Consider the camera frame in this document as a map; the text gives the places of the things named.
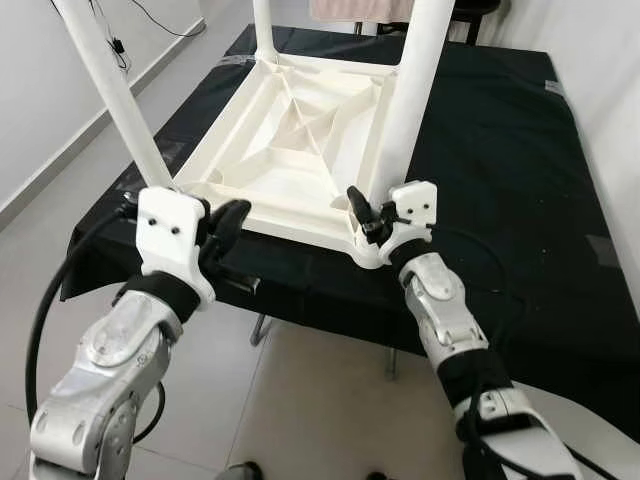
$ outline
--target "black cable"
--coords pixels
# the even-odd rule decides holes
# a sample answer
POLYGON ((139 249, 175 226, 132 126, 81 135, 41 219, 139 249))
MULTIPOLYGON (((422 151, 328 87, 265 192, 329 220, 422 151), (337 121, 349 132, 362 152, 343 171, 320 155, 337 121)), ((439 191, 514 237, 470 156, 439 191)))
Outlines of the black cable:
MULTIPOLYGON (((496 289, 496 293, 498 293, 498 292, 501 293, 506 302, 508 302, 509 299, 511 299, 511 298, 516 298, 513 295, 513 293, 511 292, 511 284, 510 284, 510 280, 509 280, 509 275, 508 275, 508 272, 507 272, 507 268, 504 265, 504 262, 500 258, 500 255, 498 255, 496 253, 496 251, 488 243, 486 243, 485 241, 481 240, 479 237, 477 237, 473 233, 468 232, 466 230, 462 230, 460 228, 443 226, 443 225, 440 225, 440 224, 438 224, 438 225, 427 225, 427 228, 430 228, 431 230, 433 230, 435 232, 443 232, 443 233, 449 233, 449 234, 458 235, 460 237, 466 238, 467 240, 473 242, 475 245, 479 246, 482 250, 484 250, 493 259, 494 263, 496 264, 496 266, 498 267, 498 270, 500 272, 501 289, 500 290, 496 289)), ((507 322, 506 322, 505 319, 502 319, 498 323, 498 327, 493 332, 493 335, 491 336, 491 341, 489 342, 489 348, 490 349, 496 350, 496 351, 501 351, 502 348, 504 347, 503 340, 504 340, 504 337, 505 337, 506 323, 507 322)))
POLYGON ((147 435, 149 435, 153 431, 153 429, 156 428, 156 425, 158 425, 160 418, 162 418, 162 413, 164 412, 164 404, 166 401, 167 393, 164 389, 164 385, 162 385, 162 382, 158 382, 158 384, 156 385, 156 390, 158 390, 158 408, 156 408, 156 414, 153 416, 153 418, 149 422, 149 425, 147 425, 145 429, 142 430, 138 435, 133 437, 134 444, 144 440, 147 437, 147 435))
POLYGON ((131 57, 129 56, 129 54, 127 52, 124 53, 125 57, 125 64, 127 63, 127 60, 129 61, 129 65, 127 65, 127 67, 124 69, 124 71, 126 73, 129 73, 129 70, 131 70, 131 68, 133 67, 133 60, 131 60, 131 57))
POLYGON ((114 210, 105 218, 101 219, 93 227, 87 231, 78 244, 67 255, 67 258, 62 262, 60 268, 55 273, 49 286, 45 290, 38 311, 36 312, 33 326, 31 328, 31 335, 29 337, 29 344, 27 346, 27 364, 25 367, 25 396, 27 402, 27 417, 29 418, 29 424, 33 422, 33 417, 38 410, 38 393, 37 393, 37 373, 38 373, 38 352, 40 350, 40 339, 42 338, 42 331, 44 324, 49 313, 49 308, 53 303, 53 299, 56 293, 60 289, 64 278, 67 273, 74 266, 76 261, 84 254, 87 247, 93 240, 93 238, 107 225, 116 221, 119 218, 124 218, 127 215, 125 207, 120 207, 114 210))
POLYGON ((111 47, 111 50, 113 51, 113 54, 116 56, 116 63, 118 64, 118 67, 121 70, 125 70, 126 72, 129 71, 129 69, 127 68, 127 61, 124 59, 124 57, 122 56, 121 53, 119 53, 116 50, 116 47, 113 45, 113 42, 110 42, 109 40, 107 40, 107 43, 109 44, 109 46, 111 47))
POLYGON ((58 12, 58 15, 60 15, 60 10, 58 10, 58 6, 56 5, 56 2, 54 2, 53 0, 49 0, 49 2, 51 2, 51 5, 53 5, 53 8, 56 9, 56 12, 58 12))
POLYGON ((106 27, 107 30, 107 36, 108 38, 114 38, 113 35, 113 31, 111 30, 111 24, 109 23, 109 19, 107 18, 107 15, 104 13, 104 9, 102 8, 102 4, 100 3, 100 0, 89 0, 89 5, 91 5, 91 10, 93 10, 93 16, 96 18, 96 20, 98 20, 98 12, 100 13, 100 16, 102 17, 102 21, 104 22, 104 26, 106 27))
POLYGON ((569 450, 569 452, 571 453, 571 455, 573 456, 573 458, 575 458, 576 460, 578 460, 581 464, 583 464, 585 467, 589 468, 590 470, 593 470, 595 473, 597 473, 598 475, 600 475, 602 478, 606 478, 607 480, 618 480, 617 477, 614 477, 612 474, 610 474, 609 472, 607 472, 604 468, 602 468, 600 465, 594 463, 593 461, 589 460, 587 457, 585 457, 584 455, 582 455, 580 452, 574 450, 573 448, 571 448, 569 445, 567 445, 566 443, 564 444, 565 447, 567 447, 567 450, 569 450))
POLYGON ((183 33, 176 33, 172 30, 169 30, 167 27, 165 27, 163 24, 161 24, 158 20, 156 20, 155 18, 153 18, 153 16, 149 13, 149 11, 144 8, 144 6, 138 2, 138 0, 131 0, 131 3, 133 3, 134 5, 136 5, 140 10, 142 10, 144 12, 144 14, 149 17, 149 20, 151 20, 153 23, 155 23, 157 26, 159 26, 160 28, 162 28, 165 32, 170 33, 171 35, 175 35, 176 37, 197 37, 198 35, 200 35, 202 32, 205 31, 205 29, 207 28, 206 25, 202 25, 202 27, 200 28, 200 30, 198 30, 197 32, 193 32, 193 33, 187 33, 187 34, 183 34, 183 33))
MULTIPOLYGON (((526 315, 526 313, 529 310, 529 302, 527 301, 526 298, 516 296, 516 295, 514 295, 512 293, 511 288, 510 288, 510 284, 509 284, 508 271, 507 271, 507 269, 506 269, 506 267, 504 265, 504 262, 502 262, 502 259, 500 258, 500 256, 496 253, 495 250, 493 250, 493 248, 491 248, 491 246, 489 244, 485 243, 484 241, 482 241, 480 238, 478 238, 474 234, 472 234, 470 232, 467 232, 465 230, 452 228, 452 227, 446 227, 446 226, 442 226, 442 225, 427 225, 427 228, 430 228, 430 229, 432 229, 432 230, 434 230, 436 232, 437 231, 441 231, 441 232, 451 233, 451 234, 455 234, 455 235, 464 237, 464 238, 472 241, 473 243, 475 243, 479 247, 481 247, 485 252, 487 252, 489 254, 489 256, 495 261, 495 264, 498 266, 498 269, 500 270, 502 291, 497 290, 497 289, 494 289, 494 290, 485 289, 485 290, 488 290, 490 293, 502 294, 502 295, 505 296, 505 298, 513 298, 515 300, 519 300, 523 304, 523 310, 522 310, 521 316, 525 316, 526 315)), ((490 342, 490 347, 492 347, 494 350, 498 350, 499 351, 501 349, 501 347, 504 348, 506 346, 506 343, 508 341, 509 335, 508 335, 508 333, 506 333, 505 323, 506 322, 503 319, 499 323, 499 326, 496 329, 496 331, 494 332, 494 335, 493 335, 492 340, 490 342)), ((525 475, 526 477, 530 478, 531 480, 552 479, 552 478, 554 478, 553 476, 544 476, 544 475, 537 474, 535 472, 532 472, 532 471, 526 469, 525 467, 522 467, 521 465, 518 465, 518 464, 510 461, 507 458, 504 458, 502 455, 500 455, 496 451, 494 451, 484 440, 482 440, 482 438, 478 435, 477 424, 476 424, 477 415, 478 415, 478 403, 480 401, 481 394, 482 394, 482 385, 479 386, 478 390, 476 391, 476 393, 472 397, 471 404, 469 406, 469 412, 471 412, 471 416, 469 418, 469 433, 470 433, 470 441, 471 441, 472 445, 475 444, 474 446, 476 448, 479 448, 480 450, 485 452, 485 454, 493 457, 494 460, 496 460, 500 464, 510 468, 511 470, 513 470, 513 471, 515 471, 517 473, 525 475)), ((582 455, 580 452, 574 450, 573 448, 569 447, 566 444, 565 444, 565 446, 567 447, 567 449, 569 450, 571 455, 576 460, 578 460, 580 463, 585 465, 587 468, 593 470, 595 473, 597 473, 598 475, 602 476, 603 478, 605 478, 607 480, 618 480, 611 473, 607 472, 602 467, 600 467, 599 465, 597 465, 593 461, 589 460, 587 457, 582 455)))

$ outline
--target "black tablecloth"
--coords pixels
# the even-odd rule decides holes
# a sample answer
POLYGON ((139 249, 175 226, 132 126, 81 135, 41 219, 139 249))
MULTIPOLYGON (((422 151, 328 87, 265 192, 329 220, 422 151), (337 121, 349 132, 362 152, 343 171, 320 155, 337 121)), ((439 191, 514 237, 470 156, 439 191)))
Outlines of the black tablecloth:
MULTIPOLYGON (((403 40, 276 28, 292 54, 397 63, 403 40)), ((156 135, 176 173, 251 70, 248 27, 156 135)), ((408 180, 436 183, 438 221, 490 243, 515 297, 472 243, 446 234, 434 246, 467 285, 468 304, 491 333, 513 325, 505 352, 516 380, 573 399, 640 440, 640 326, 587 169, 571 112, 544 53, 447 44, 408 180)), ((130 166, 77 225, 95 221, 142 186, 130 166)), ((63 297, 137 273, 135 226, 108 228, 63 288, 63 297)), ((274 317, 423 353, 415 321, 388 268, 367 271, 341 253, 251 232, 225 257, 262 279, 251 296, 216 285, 218 299, 274 317)))

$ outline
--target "table leg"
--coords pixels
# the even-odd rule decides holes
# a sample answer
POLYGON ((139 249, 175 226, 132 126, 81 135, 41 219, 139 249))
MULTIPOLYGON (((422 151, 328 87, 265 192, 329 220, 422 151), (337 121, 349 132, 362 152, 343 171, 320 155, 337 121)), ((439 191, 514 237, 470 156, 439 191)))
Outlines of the table leg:
POLYGON ((480 33, 480 23, 482 22, 482 15, 473 19, 469 24, 469 33, 467 34, 467 45, 475 45, 478 41, 478 34, 480 33))
POLYGON ((253 326, 253 331, 251 332, 251 336, 249 337, 249 343, 253 347, 257 347, 258 344, 260 343, 260 340, 262 340, 262 337, 264 336, 262 332, 262 325, 264 324, 264 318, 265 318, 264 313, 261 313, 260 315, 258 315, 258 318, 256 319, 256 324, 253 326))
POLYGON ((387 363, 384 370, 384 376, 390 382, 398 378, 398 350, 393 347, 387 348, 387 363))

